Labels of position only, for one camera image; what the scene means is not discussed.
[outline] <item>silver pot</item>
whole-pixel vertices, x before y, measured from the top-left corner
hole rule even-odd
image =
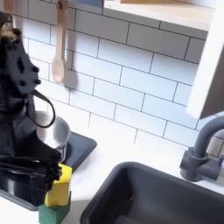
[[[36,111],[35,120],[40,125],[47,125],[52,119],[53,115],[44,111]],[[37,135],[39,140],[44,144],[47,144],[60,153],[60,162],[62,163],[66,158],[67,141],[71,135],[68,124],[62,118],[56,116],[55,122],[50,128],[42,129],[38,127]]]

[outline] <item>white countertop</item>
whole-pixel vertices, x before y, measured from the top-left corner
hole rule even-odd
[[[97,140],[98,146],[90,156],[75,171],[72,177],[71,211],[63,224],[79,224],[82,211],[93,198],[111,170],[121,162],[136,161],[162,172],[181,178],[179,164],[185,147],[175,147],[172,144],[150,148],[146,145],[125,145],[123,143],[110,144],[108,141]],[[216,182],[202,180],[199,186],[224,194],[224,178]],[[39,213],[30,212],[6,199],[0,198],[0,222],[7,224],[39,224]]]

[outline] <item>wooden spoon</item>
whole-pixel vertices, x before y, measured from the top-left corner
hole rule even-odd
[[[3,0],[3,10],[12,14],[13,0]]]
[[[56,28],[56,54],[52,61],[52,76],[57,83],[64,79],[65,68],[65,45],[66,45],[66,12],[67,0],[59,0],[57,3],[58,23]]]

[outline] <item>black sink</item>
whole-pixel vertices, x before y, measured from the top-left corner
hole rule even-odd
[[[223,223],[223,195],[137,163],[119,164],[80,220],[80,224]]]

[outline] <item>black cable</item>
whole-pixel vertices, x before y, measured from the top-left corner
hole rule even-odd
[[[30,119],[32,120],[33,123],[35,123],[38,127],[42,128],[42,129],[47,129],[49,127],[51,127],[53,125],[53,123],[55,122],[55,119],[56,119],[56,113],[55,113],[55,109],[54,109],[54,106],[53,104],[50,102],[50,100],[48,100],[44,95],[42,95],[39,91],[37,91],[36,89],[33,90],[32,94],[34,96],[37,96],[39,99],[41,99],[42,101],[45,101],[45,102],[48,102],[51,107],[52,107],[52,121],[47,124],[46,126],[44,125],[41,125],[39,123],[36,123],[36,121],[34,121],[29,115]]]

